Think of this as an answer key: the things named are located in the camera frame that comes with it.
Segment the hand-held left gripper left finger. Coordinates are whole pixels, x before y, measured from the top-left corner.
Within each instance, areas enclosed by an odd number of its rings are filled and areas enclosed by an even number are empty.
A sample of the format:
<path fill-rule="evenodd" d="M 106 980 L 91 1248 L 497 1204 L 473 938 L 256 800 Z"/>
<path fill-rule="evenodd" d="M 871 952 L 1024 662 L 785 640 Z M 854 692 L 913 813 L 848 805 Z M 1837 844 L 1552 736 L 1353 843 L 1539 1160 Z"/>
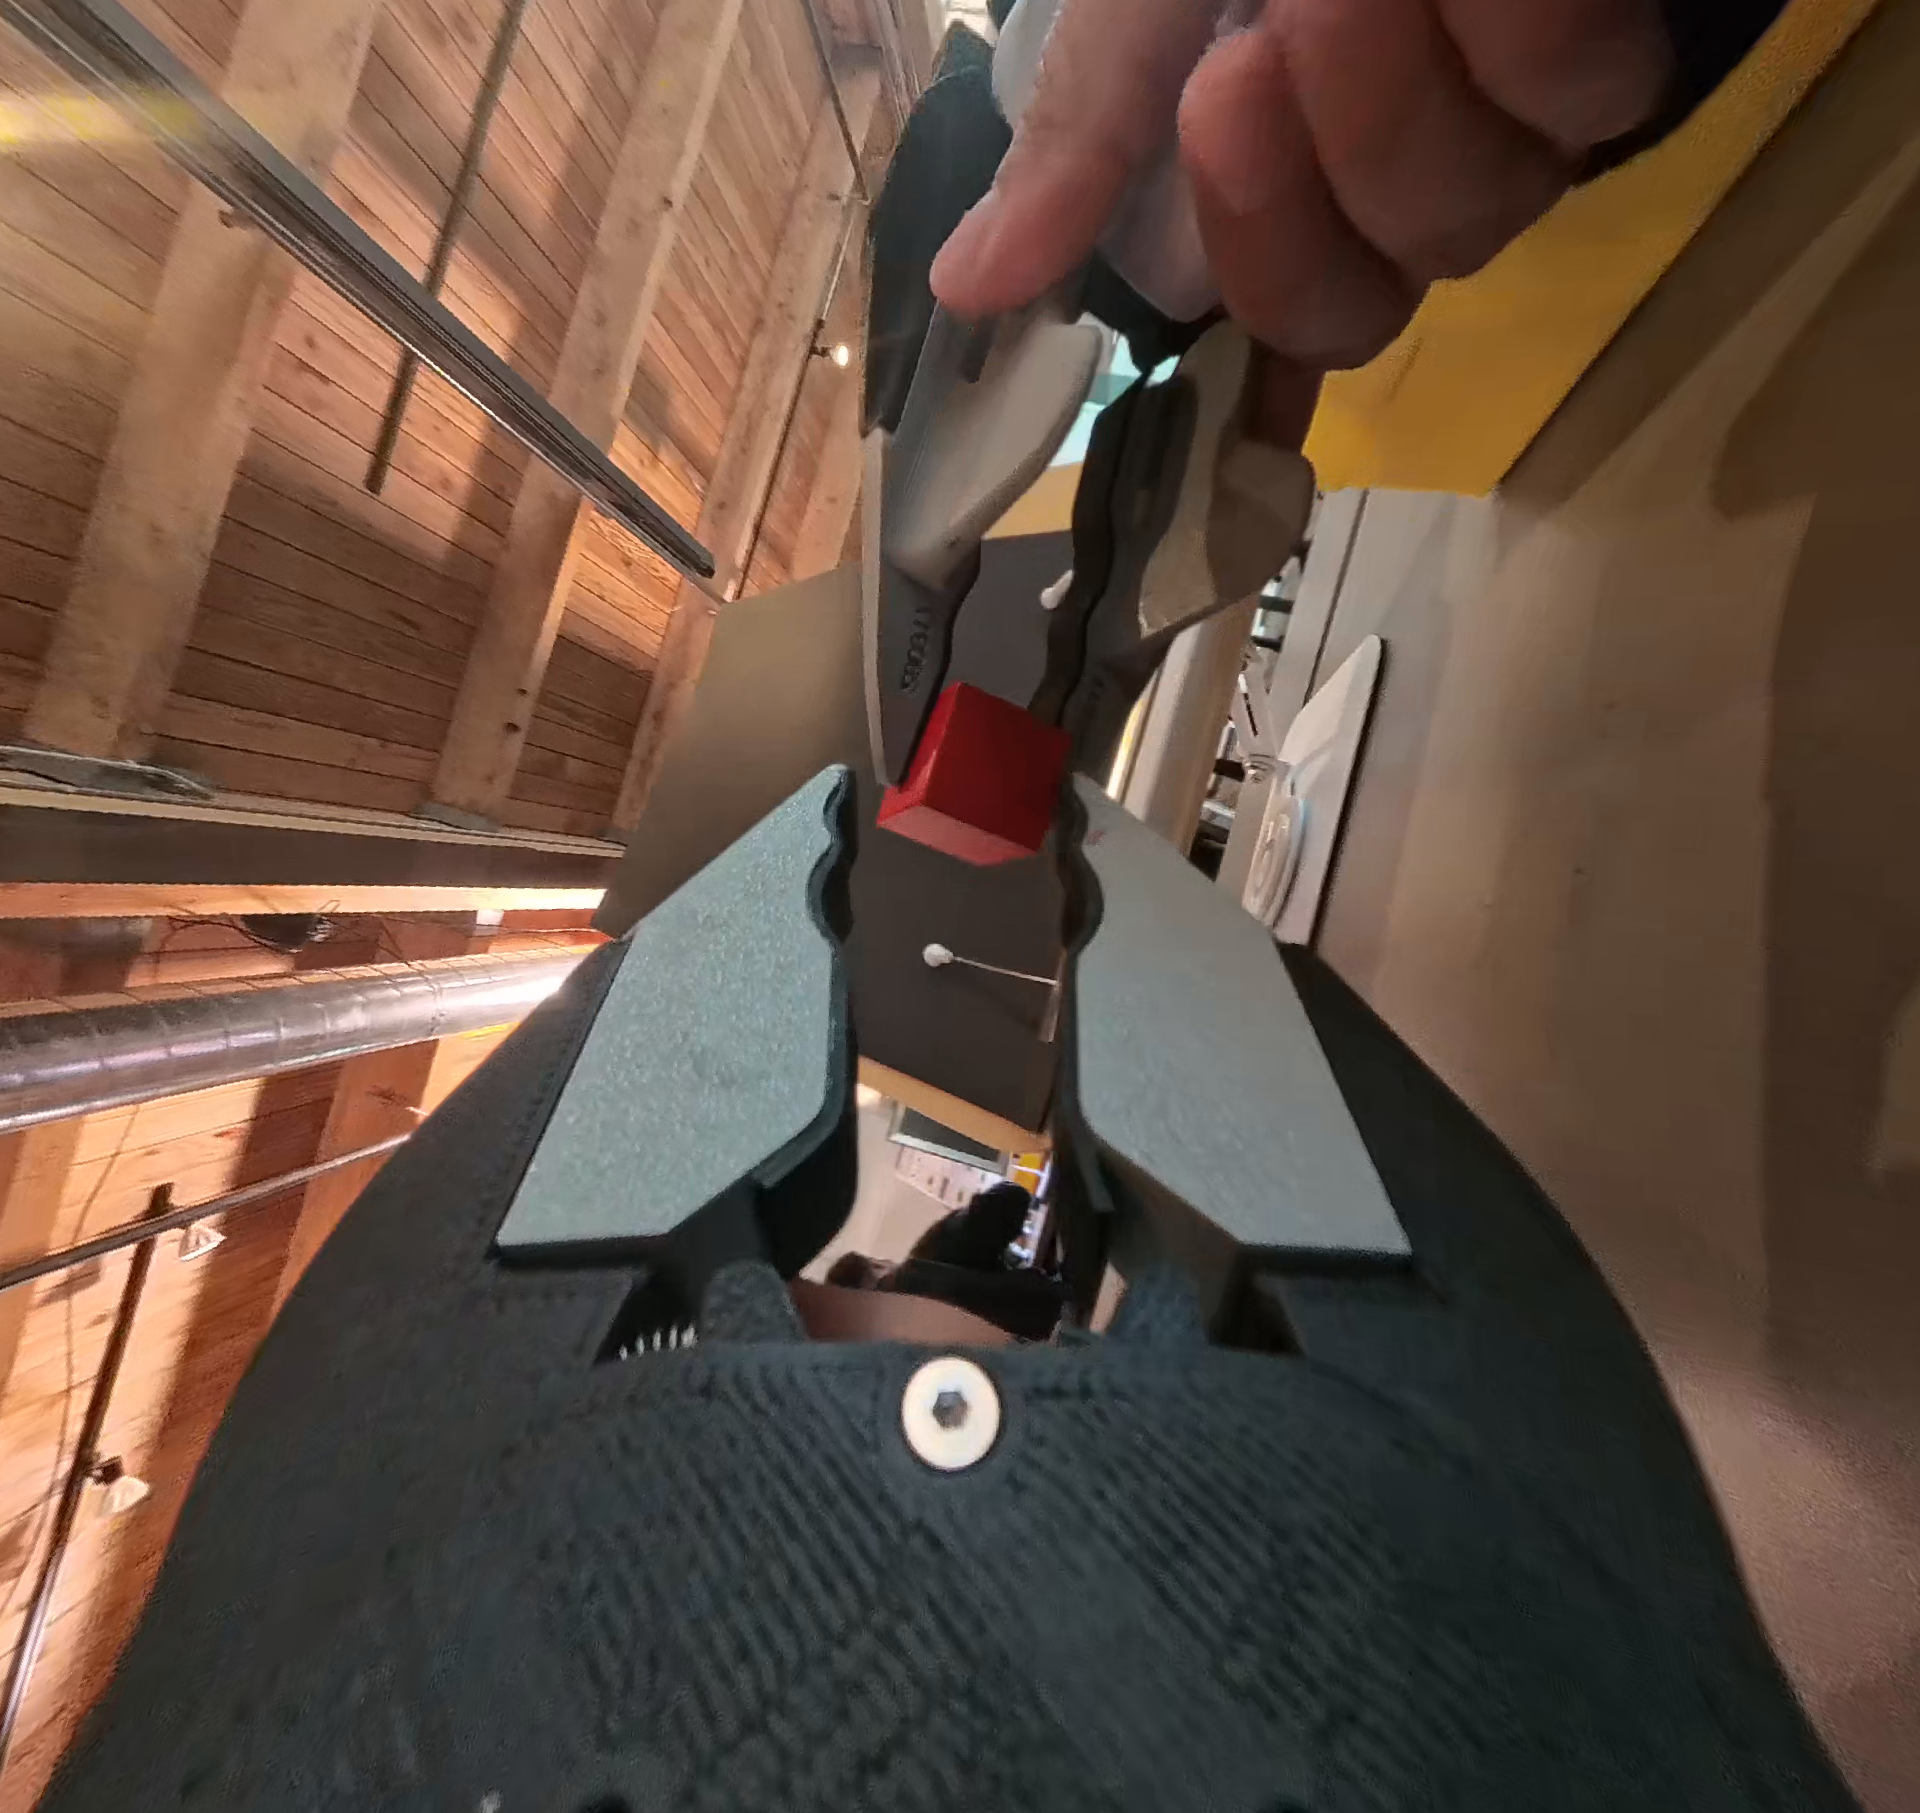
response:
<path fill-rule="evenodd" d="M 856 1200 L 841 947 L 856 779 L 828 764 L 612 943 L 493 1249 L 797 1275 Z"/>

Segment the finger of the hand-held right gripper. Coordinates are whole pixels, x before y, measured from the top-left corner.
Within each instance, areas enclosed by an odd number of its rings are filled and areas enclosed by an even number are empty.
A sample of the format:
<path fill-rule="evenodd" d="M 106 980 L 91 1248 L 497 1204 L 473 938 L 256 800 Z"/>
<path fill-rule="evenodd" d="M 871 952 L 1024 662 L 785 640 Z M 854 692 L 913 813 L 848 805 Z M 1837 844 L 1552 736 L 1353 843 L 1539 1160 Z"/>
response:
<path fill-rule="evenodd" d="M 1166 381 L 1100 410 L 1071 513 L 1071 576 L 1047 622 L 1030 712 L 1116 738 L 1188 629 L 1283 570 L 1315 499 L 1312 464 L 1262 438 L 1256 348 L 1212 327 Z"/>
<path fill-rule="evenodd" d="M 860 634 L 883 785 L 911 768 L 986 534 L 1043 479 L 1105 361 L 1105 331 L 1059 307 L 978 325 L 936 307 L 913 363 L 871 385 Z"/>

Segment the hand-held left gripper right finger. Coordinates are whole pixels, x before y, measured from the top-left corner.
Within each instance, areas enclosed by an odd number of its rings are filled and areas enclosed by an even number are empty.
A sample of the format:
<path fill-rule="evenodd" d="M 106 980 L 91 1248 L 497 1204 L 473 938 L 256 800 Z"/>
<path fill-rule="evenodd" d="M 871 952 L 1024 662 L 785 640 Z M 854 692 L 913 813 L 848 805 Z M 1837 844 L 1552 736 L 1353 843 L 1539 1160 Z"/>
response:
<path fill-rule="evenodd" d="M 1409 1241 L 1274 937 L 1088 778 L 1057 1114 L 1105 1261 L 1239 1288 L 1253 1272 L 1396 1272 Z"/>

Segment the red cube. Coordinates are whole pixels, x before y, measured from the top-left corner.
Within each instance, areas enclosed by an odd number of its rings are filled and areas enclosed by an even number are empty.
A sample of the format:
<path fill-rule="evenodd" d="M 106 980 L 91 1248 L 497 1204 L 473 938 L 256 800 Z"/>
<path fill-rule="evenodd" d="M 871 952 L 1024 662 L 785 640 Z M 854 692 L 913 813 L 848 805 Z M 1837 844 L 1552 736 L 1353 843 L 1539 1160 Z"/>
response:
<path fill-rule="evenodd" d="M 1039 857 L 1053 829 L 1071 738 L 971 684 L 948 684 L 878 829 L 971 868 Z"/>

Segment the yellow plastic bin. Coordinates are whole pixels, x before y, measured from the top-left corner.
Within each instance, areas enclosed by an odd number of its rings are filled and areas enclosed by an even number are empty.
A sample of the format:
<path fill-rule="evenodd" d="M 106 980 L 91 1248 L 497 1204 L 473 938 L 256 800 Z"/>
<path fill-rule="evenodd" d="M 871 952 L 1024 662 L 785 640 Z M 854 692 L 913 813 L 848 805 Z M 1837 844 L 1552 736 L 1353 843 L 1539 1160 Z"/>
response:
<path fill-rule="evenodd" d="M 1677 131 L 1429 291 L 1385 354 L 1324 382 L 1320 488 L 1491 493 L 1882 2 L 1791 0 Z"/>

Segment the person's right hand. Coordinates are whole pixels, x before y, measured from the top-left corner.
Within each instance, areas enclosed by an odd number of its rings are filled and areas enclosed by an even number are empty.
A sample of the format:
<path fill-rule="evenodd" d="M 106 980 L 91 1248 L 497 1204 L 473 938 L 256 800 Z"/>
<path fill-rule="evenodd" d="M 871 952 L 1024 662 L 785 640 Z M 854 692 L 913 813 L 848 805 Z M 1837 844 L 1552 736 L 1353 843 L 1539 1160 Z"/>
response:
<path fill-rule="evenodd" d="M 1256 436 L 1302 447 L 1322 376 L 1520 236 L 1666 73 L 1654 0 L 1063 0 L 931 291 L 973 320 L 1034 302 L 1173 141 L 1257 345 Z"/>

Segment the black board white stand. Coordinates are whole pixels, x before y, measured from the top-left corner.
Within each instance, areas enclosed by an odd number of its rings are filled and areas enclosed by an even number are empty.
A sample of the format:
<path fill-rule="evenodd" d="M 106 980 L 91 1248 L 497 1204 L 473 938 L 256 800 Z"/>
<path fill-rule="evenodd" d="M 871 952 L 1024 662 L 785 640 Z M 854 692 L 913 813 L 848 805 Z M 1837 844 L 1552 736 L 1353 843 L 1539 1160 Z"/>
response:
<path fill-rule="evenodd" d="M 1066 532 L 983 548 L 958 617 L 953 675 L 1024 705 L 1044 668 L 1044 573 L 1068 565 Z M 1051 972 L 1062 890 L 1049 854 L 995 869 L 951 861 L 878 829 L 879 790 L 858 772 L 862 817 L 848 879 L 853 1024 L 864 1057 L 933 1085 L 1024 1130 L 1040 1130 L 1053 1074 L 1040 985 L 930 968 L 927 943 L 995 966 Z"/>

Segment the black jacket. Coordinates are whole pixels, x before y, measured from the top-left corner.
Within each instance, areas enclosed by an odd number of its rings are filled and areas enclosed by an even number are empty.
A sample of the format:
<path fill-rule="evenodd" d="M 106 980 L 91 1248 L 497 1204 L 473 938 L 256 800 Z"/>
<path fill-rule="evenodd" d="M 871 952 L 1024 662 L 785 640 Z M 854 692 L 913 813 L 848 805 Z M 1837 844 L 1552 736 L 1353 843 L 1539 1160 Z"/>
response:
<path fill-rule="evenodd" d="M 1003 1180 L 944 1213 L 900 1260 L 845 1252 L 823 1280 L 793 1280 L 819 1342 L 895 1345 L 1047 1345 L 1063 1325 L 1063 1285 L 1014 1261 L 1030 1198 Z"/>

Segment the silver ceiling duct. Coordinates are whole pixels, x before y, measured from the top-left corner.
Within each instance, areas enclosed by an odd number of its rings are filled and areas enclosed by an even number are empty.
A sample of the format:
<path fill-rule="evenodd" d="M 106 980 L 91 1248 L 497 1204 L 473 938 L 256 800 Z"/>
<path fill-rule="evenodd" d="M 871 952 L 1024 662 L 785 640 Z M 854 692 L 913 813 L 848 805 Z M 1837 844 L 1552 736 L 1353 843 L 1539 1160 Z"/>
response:
<path fill-rule="evenodd" d="M 2 1133 L 509 1028 L 590 947 L 316 972 L 258 989 L 7 1015 Z"/>

